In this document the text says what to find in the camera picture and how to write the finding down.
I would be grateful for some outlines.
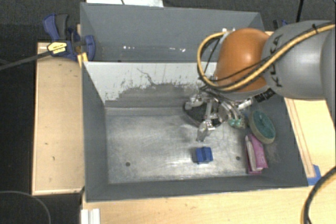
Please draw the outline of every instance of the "purple object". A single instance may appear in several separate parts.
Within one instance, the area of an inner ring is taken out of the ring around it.
[[[261,174],[262,169],[268,168],[264,146],[252,134],[246,135],[245,142],[247,150],[248,173]]]

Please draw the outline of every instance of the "green object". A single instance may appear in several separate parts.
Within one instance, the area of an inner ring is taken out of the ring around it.
[[[255,135],[262,143],[270,144],[275,139],[275,128],[269,117],[261,111],[253,111],[249,116],[249,125]]]

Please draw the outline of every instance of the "wooden board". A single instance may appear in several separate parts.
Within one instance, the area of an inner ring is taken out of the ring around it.
[[[38,53],[46,51],[38,45]],[[84,186],[80,68],[47,57],[37,62],[32,194],[77,193]]]

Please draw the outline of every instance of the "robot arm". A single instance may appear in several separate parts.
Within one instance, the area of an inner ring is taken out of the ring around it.
[[[206,105],[198,141],[214,130],[214,119],[244,128],[240,109],[274,93],[293,99],[325,98],[335,124],[335,25],[307,21],[283,26],[271,36],[251,28],[226,33],[216,71],[208,77],[202,54],[223,34],[206,38],[197,53],[198,73],[205,86],[185,108]]]

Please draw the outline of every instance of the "blue tape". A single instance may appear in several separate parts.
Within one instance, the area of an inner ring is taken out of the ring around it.
[[[315,185],[317,183],[317,181],[319,181],[320,178],[321,178],[320,168],[317,165],[315,165],[315,164],[313,164],[313,167],[314,167],[314,171],[315,171],[316,177],[307,178],[309,186]]]

